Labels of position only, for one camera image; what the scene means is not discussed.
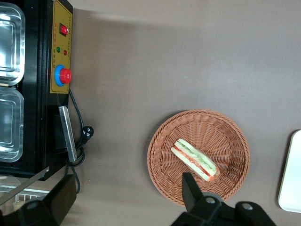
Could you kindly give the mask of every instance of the black cable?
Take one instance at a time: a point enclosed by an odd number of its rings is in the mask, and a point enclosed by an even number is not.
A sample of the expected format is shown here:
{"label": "black cable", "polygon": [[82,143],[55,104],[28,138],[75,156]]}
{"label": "black cable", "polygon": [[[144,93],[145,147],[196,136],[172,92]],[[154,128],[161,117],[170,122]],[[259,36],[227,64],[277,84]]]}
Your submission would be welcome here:
{"label": "black cable", "polygon": [[[74,107],[75,107],[75,110],[76,110],[76,112],[77,112],[77,115],[78,115],[78,117],[79,117],[79,121],[80,121],[80,131],[82,132],[82,131],[83,131],[83,128],[84,128],[83,118],[82,118],[82,116],[81,116],[81,114],[80,114],[79,108],[78,108],[78,106],[77,106],[77,104],[76,104],[75,98],[74,98],[74,96],[73,96],[72,91],[71,91],[70,88],[69,88],[69,94],[70,94],[71,100],[72,100],[72,102],[73,102],[73,105],[74,105]],[[66,159],[66,170],[65,170],[65,175],[68,174],[69,168],[71,168],[71,170],[73,171],[73,174],[74,174],[74,176],[75,176],[75,180],[76,180],[76,182],[77,182],[77,191],[76,191],[76,194],[78,194],[78,193],[80,192],[80,181],[79,181],[79,177],[78,177],[78,175],[77,175],[77,173],[76,173],[76,171],[75,171],[75,167],[80,166],[80,165],[84,162],[84,160],[85,160],[85,150],[84,150],[84,148],[83,148],[82,140],[83,140],[83,139],[82,139],[82,134],[81,134],[80,139],[79,139],[79,142],[75,145],[75,149],[76,149],[76,150],[78,150],[78,149],[81,150],[80,155],[77,157],[77,160],[80,159],[80,161],[79,161],[78,163],[71,163],[71,162],[69,162],[69,159],[68,159],[68,158]]]}
{"label": "black cable", "polygon": [[74,96],[73,96],[70,88],[69,88],[69,94],[70,94],[71,100],[72,100],[72,102],[74,104],[74,107],[75,107],[75,110],[77,112],[77,115],[79,116],[80,130],[83,130],[83,128],[84,128],[84,121],[83,121],[83,118],[81,117],[81,114],[79,112],[79,107],[77,107],[77,104],[75,102]]}

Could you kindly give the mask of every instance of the red switch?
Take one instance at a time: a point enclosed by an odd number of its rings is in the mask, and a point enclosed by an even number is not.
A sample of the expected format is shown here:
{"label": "red switch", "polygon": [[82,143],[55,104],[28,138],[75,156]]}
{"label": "red switch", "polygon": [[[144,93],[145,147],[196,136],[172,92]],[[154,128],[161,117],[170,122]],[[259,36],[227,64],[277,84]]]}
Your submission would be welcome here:
{"label": "red switch", "polygon": [[64,84],[69,84],[72,79],[72,74],[70,69],[62,68],[60,71],[60,81]]}
{"label": "red switch", "polygon": [[68,34],[68,28],[62,24],[60,24],[60,34],[66,36]]}

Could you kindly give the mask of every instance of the power cord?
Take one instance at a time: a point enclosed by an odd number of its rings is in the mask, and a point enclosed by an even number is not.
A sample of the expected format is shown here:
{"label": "power cord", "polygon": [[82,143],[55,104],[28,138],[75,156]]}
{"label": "power cord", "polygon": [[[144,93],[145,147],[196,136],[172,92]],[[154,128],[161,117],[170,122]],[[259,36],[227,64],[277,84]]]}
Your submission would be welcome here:
{"label": "power cord", "polygon": [[78,194],[80,192],[80,181],[79,181],[79,177],[78,177],[78,175],[75,171],[75,167],[80,166],[84,162],[84,160],[85,160],[85,150],[84,150],[83,145],[85,145],[87,143],[87,141],[89,139],[91,139],[91,137],[94,134],[94,130],[91,126],[84,126],[83,118],[80,114],[79,108],[76,104],[76,101],[74,99],[73,93],[71,92],[70,88],[69,88],[69,94],[70,94],[71,100],[73,102],[73,105],[75,107],[75,110],[77,112],[77,115],[79,117],[81,134],[80,134],[80,139],[79,139],[78,143],[75,145],[75,149],[80,150],[80,154],[77,156],[77,160],[75,162],[70,162],[69,158],[66,158],[65,175],[68,174],[69,168],[71,168],[71,170],[72,170],[72,172],[75,176],[76,182],[77,182],[76,194]]}

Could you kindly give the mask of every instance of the round basket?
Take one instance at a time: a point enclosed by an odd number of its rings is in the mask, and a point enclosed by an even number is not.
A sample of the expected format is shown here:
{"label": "round basket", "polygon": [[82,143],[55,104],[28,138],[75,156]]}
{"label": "round basket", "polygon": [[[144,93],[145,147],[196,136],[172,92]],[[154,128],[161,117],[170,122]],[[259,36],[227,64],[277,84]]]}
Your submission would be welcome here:
{"label": "round basket", "polygon": [[[203,151],[218,166],[221,174],[216,180],[206,182],[175,156],[170,148],[179,138]],[[243,184],[249,163],[249,147],[240,128],[225,115],[209,110],[190,110],[169,118],[152,138],[147,156],[155,187],[179,205],[184,205],[182,173],[191,172],[202,192],[227,200]]]}

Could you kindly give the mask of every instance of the yellow control panel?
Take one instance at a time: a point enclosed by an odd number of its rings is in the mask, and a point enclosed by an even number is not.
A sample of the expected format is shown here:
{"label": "yellow control panel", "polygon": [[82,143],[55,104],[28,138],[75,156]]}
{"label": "yellow control panel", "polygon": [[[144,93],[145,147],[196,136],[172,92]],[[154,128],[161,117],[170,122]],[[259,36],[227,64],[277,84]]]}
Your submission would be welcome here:
{"label": "yellow control panel", "polygon": [[53,3],[50,93],[68,94],[70,71],[72,13],[56,0]]}

